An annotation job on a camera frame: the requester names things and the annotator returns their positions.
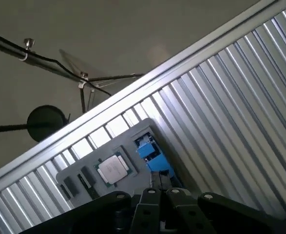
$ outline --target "black wire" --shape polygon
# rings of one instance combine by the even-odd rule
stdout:
[[[38,54],[36,54],[36,53],[33,53],[33,52],[29,51],[29,50],[26,50],[26,49],[24,49],[24,48],[22,48],[22,47],[20,47],[20,46],[18,46],[18,45],[16,45],[16,44],[12,43],[11,41],[9,41],[9,40],[7,40],[7,39],[1,37],[1,36],[0,36],[0,41],[3,42],[3,43],[5,43],[5,44],[7,44],[7,45],[9,45],[9,46],[12,46],[12,47],[15,48],[15,49],[20,50],[20,51],[22,51],[22,52],[24,52],[24,53],[26,53],[26,54],[28,54],[28,55],[34,56],[34,57],[36,57],[36,58],[39,58],[39,59],[44,60],[44,61],[47,61],[47,62],[55,63],[55,64],[57,64],[60,68],[62,68],[65,72],[67,72],[68,74],[70,74],[70,75],[76,77],[77,79],[79,79],[79,80],[81,80],[81,81],[87,82],[92,88],[94,88],[94,89],[96,89],[96,90],[98,90],[98,91],[101,91],[101,92],[103,92],[103,93],[106,93],[107,95],[111,96],[111,94],[108,93],[107,91],[105,91],[105,90],[103,90],[103,89],[101,89],[101,88],[96,87],[96,86],[93,85],[90,81],[85,80],[85,79],[83,79],[83,78],[77,76],[76,74],[74,74],[74,73],[71,72],[70,70],[68,70],[64,65],[62,65],[62,64],[61,64],[58,60],[56,60],[56,59],[47,58],[47,57],[38,55]],[[123,78],[141,77],[141,76],[143,76],[143,75],[144,75],[144,74],[131,74],[131,75],[122,75],[122,76],[115,76],[115,77],[101,77],[101,78],[95,78],[95,79],[92,79],[92,80],[93,80],[93,81],[115,80],[115,79],[123,79]]]
[[[81,107],[82,107],[82,113],[85,114],[85,100],[84,100],[84,91],[83,88],[80,89],[80,97],[81,97]]]
[[[19,54],[18,52],[15,52],[15,51],[13,51],[13,50],[9,50],[8,48],[6,48],[6,47],[4,47],[4,46],[2,46],[2,45],[0,45],[0,51],[3,51],[3,52],[5,52],[5,53],[10,54],[10,55],[15,56],[15,57],[20,57],[20,54]],[[111,96],[110,93],[108,93],[108,92],[106,92],[106,91],[104,91],[104,90],[102,90],[102,89],[100,89],[100,88],[95,87],[93,84],[90,83],[90,81],[84,80],[84,79],[82,79],[81,77],[78,77],[78,76],[75,76],[75,77],[76,77],[76,78],[79,78],[79,80],[82,80],[82,81],[87,82],[88,84],[90,84],[90,86],[94,87],[95,89],[98,89],[98,90],[100,90],[101,92],[104,92],[104,93],[108,94],[109,96]]]
[[[90,110],[91,95],[92,95],[92,90],[90,90],[90,93],[89,93],[88,105],[86,106],[87,111]]]

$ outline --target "screw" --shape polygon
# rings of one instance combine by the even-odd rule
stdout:
[[[206,195],[204,195],[203,197],[204,197],[205,199],[208,199],[208,200],[211,200],[211,199],[213,198],[213,196],[210,195],[210,194],[206,194]]]
[[[118,199],[122,199],[122,198],[124,198],[124,197],[125,197],[124,194],[118,194],[118,195],[117,195],[117,198],[118,198]]]
[[[81,76],[81,78],[83,78],[85,80],[88,80],[88,78],[89,78],[89,74],[86,72],[80,72],[80,76]]]
[[[32,38],[25,38],[24,39],[24,44],[26,45],[26,50],[28,50],[29,48],[31,48],[34,44],[35,44],[35,40]]]

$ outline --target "cpu processor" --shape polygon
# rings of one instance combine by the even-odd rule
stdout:
[[[115,184],[130,173],[128,165],[118,153],[95,167],[107,186]]]

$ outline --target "white wall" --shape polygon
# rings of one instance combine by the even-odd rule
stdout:
[[[91,76],[151,70],[257,0],[0,0],[0,35],[61,60],[63,49]],[[129,84],[110,88],[115,93]],[[25,123],[40,105],[81,115],[77,84],[0,52],[0,125]],[[33,147],[26,131],[0,134],[0,167]]]

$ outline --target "black round disc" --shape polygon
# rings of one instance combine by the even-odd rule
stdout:
[[[31,138],[40,142],[67,124],[64,113],[55,106],[44,105],[34,109],[27,119]]]

